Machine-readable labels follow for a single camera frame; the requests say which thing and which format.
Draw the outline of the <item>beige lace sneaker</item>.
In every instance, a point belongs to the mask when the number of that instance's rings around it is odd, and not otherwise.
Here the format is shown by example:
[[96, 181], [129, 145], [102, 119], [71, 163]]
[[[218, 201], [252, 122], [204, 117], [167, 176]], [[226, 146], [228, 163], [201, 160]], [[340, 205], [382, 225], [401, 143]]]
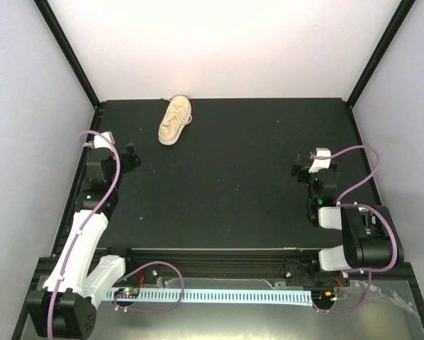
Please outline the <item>beige lace sneaker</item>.
[[175, 144], [177, 140], [179, 139], [182, 133], [182, 130], [186, 126], [187, 125], [182, 125], [178, 123], [176, 120], [172, 120], [171, 124], [167, 127], [162, 126], [162, 122], [161, 122], [159, 126], [159, 130], [158, 130], [159, 142], [162, 145], [167, 145], [167, 146]]

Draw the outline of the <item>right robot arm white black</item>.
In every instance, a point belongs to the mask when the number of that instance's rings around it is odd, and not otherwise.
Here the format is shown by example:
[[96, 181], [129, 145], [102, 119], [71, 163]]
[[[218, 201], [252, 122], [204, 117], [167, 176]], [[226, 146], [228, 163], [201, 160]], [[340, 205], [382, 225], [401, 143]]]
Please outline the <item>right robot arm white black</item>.
[[318, 252], [307, 268], [310, 282], [325, 285], [333, 271], [385, 272], [404, 261], [404, 250], [389, 209], [384, 205], [338, 203], [337, 165], [329, 149], [317, 149], [309, 159], [297, 156], [291, 175], [307, 185], [306, 215], [315, 227], [341, 232], [342, 243]]

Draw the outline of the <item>white shoelace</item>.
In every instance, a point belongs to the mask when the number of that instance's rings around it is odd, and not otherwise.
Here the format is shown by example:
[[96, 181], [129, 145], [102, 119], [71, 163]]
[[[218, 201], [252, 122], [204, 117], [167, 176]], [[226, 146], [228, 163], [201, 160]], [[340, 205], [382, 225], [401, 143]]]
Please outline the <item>white shoelace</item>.
[[191, 122], [191, 103], [186, 96], [164, 99], [169, 101], [169, 105], [162, 119], [162, 126], [169, 126], [172, 120], [176, 120], [182, 125], [188, 125]]

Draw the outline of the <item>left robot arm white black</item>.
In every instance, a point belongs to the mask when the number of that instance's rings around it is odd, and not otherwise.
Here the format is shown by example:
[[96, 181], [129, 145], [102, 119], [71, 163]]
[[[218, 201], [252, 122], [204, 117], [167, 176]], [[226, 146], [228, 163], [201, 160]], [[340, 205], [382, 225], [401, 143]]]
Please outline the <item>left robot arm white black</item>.
[[88, 339], [97, 309], [113, 284], [131, 282], [138, 272], [125, 254], [107, 254], [95, 268], [90, 267], [116, 209], [121, 177], [141, 164], [131, 143], [119, 155], [107, 142], [94, 140], [93, 145], [87, 152], [82, 191], [64, 249], [43, 285], [26, 298], [38, 336], [48, 339]]

